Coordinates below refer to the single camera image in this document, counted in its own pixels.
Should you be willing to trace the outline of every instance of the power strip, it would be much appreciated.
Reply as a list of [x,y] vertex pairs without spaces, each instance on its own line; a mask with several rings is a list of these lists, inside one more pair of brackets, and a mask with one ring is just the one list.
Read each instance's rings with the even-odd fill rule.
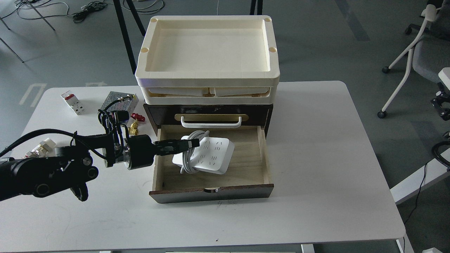
[[[227,138],[204,137],[192,152],[190,164],[198,171],[222,175],[228,169],[233,151],[234,143]],[[172,162],[181,167],[183,155],[174,155]]]

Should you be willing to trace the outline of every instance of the black table leg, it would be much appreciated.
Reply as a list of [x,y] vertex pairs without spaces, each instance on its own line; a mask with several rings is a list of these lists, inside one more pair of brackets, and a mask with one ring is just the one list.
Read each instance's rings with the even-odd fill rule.
[[6,42],[4,41],[4,40],[2,40],[1,38],[0,38],[0,41],[1,42],[3,42],[3,44],[6,46],[6,47],[8,47],[9,48],[9,50],[11,50],[11,52],[13,52],[16,56],[17,56],[17,58],[19,58],[19,60],[23,63],[24,61],[22,60],[22,58],[20,58],[17,54],[16,54],[16,52],[14,52],[14,50],[10,47],[10,46],[8,46],[8,44],[6,44]]
[[40,18],[43,19],[49,25],[49,27],[54,31],[55,28],[53,28],[53,26],[50,25],[50,23],[47,21],[47,19],[45,19],[44,16],[42,16],[42,14],[28,0],[25,0],[25,1],[27,2],[27,4],[29,4],[31,6],[31,8],[33,8],[34,11],[36,11],[36,13],[40,16]]
[[255,15],[255,8],[256,8],[256,0],[252,0],[252,3],[250,4],[250,14],[249,15]]
[[136,24],[138,24],[138,27],[139,27],[139,30],[141,31],[142,36],[145,36],[145,29],[139,18],[138,12],[136,11],[135,4],[133,4],[133,0],[126,0],[126,2],[128,3],[128,7],[130,8],[130,11],[133,14],[133,17],[135,18]]
[[3,21],[3,19],[0,17],[0,21],[4,24],[4,26],[6,26],[6,28],[8,29],[8,30],[10,30],[10,28],[8,27],[8,25]]
[[126,53],[128,54],[131,70],[134,74],[136,73],[136,62],[133,55],[133,49],[131,48],[130,37],[128,36],[128,31],[126,30],[125,19],[123,18],[122,13],[122,6],[120,0],[113,0],[113,2],[114,8],[116,9],[117,19],[119,20],[120,30],[122,32],[123,43],[125,43]]
[[258,0],[258,12],[257,15],[262,15],[262,0]]

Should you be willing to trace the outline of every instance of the table leg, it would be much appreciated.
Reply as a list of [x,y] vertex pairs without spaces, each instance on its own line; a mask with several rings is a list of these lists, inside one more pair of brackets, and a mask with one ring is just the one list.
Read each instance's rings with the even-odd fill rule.
[[[450,159],[450,149],[447,149],[441,155],[447,160]],[[424,169],[425,166],[422,166],[409,177],[405,178],[402,182],[391,188],[391,194],[397,205],[417,194],[420,183],[423,179]],[[436,159],[431,160],[427,163],[427,174],[422,184],[422,190],[432,186],[448,176],[450,176],[450,172],[447,172],[447,167],[442,165]]]
[[314,246],[312,244],[302,244],[301,249],[303,253],[314,253]]
[[41,15],[41,13],[36,9],[36,8],[34,8],[34,6],[30,3],[30,1],[28,1],[28,0],[25,0],[30,6],[31,6],[31,8],[33,8],[33,10],[34,11],[36,11],[36,13],[50,26],[50,28],[52,28],[53,29],[53,31],[55,30],[55,28],[53,28],[53,26],[52,25],[50,25],[50,23],[47,21],[47,19],[45,19],[44,18],[44,16],[42,16]]
[[123,42],[125,43],[126,53],[128,54],[128,60],[130,61],[131,70],[133,74],[136,72],[136,61],[133,55],[133,49],[131,48],[130,37],[126,29],[125,19],[123,18],[122,6],[120,0],[113,0],[114,8],[116,9],[117,19],[119,20],[120,31],[122,32]]
[[257,15],[262,15],[262,0],[258,0]]
[[249,15],[255,15],[255,8],[256,8],[256,0],[252,0],[250,3],[250,14]]
[[135,18],[136,24],[138,24],[138,27],[139,27],[139,30],[140,30],[142,36],[145,36],[145,29],[139,18],[138,12],[136,11],[135,4],[133,4],[133,0],[126,0],[126,2],[128,4],[128,7],[130,8],[131,13],[133,14],[133,17]]
[[397,239],[396,242],[400,253],[414,252],[407,234],[405,234],[405,237]]
[[8,46],[8,44],[6,44],[6,42],[5,42],[4,40],[2,40],[2,38],[0,38],[0,41],[3,42],[3,44],[5,44],[5,46],[7,46],[7,47],[9,48],[9,50],[11,50],[11,52],[13,52],[13,53],[16,55],[17,58],[19,58],[19,60],[20,60],[22,63],[24,63],[24,61],[22,60],[22,58],[20,58],[20,57],[16,54],[16,52],[14,52],[14,50],[13,50],[12,48],[10,48],[10,46]]
[[8,30],[10,30],[10,28],[8,27],[8,25],[3,21],[3,19],[0,17],[0,21],[2,21],[2,23],[4,24],[4,26],[6,26],[6,28],[8,29]]

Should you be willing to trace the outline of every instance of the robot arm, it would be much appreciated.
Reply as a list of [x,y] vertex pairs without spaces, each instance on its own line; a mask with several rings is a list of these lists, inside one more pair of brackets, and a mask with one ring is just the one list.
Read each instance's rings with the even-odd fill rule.
[[[43,198],[66,189],[71,189],[80,201],[86,201],[86,182],[99,174],[98,168],[92,166],[90,151],[104,159],[106,167],[125,162],[131,170],[152,165],[155,155],[178,154],[200,145],[198,139],[153,143],[148,135],[128,136],[127,130],[123,138],[121,126],[128,120],[128,112],[99,112],[99,121],[106,134],[79,136],[56,129],[40,129],[22,136],[0,152],[2,157],[21,143],[49,133],[67,135],[75,140],[75,145],[55,148],[55,157],[1,159],[0,201],[21,194]],[[100,148],[103,154],[95,150]]]

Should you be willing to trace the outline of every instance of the coiled cable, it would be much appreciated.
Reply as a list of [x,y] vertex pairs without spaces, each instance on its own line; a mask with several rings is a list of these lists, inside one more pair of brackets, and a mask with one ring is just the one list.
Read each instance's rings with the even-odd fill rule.
[[[203,138],[208,137],[208,136],[209,136],[209,131],[205,132],[202,130],[197,130],[197,131],[192,132],[188,136],[188,140],[198,139],[199,141],[202,141]],[[198,170],[193,168],[190,164],[191,157],[194,153],[194,149],[195,148],[190,148],[187,151],[183,152],[183,166],[181,166],[180,174],[183,174],[183,172],[186,172],[188,174],[194,174],[194,173],[198,172]]]

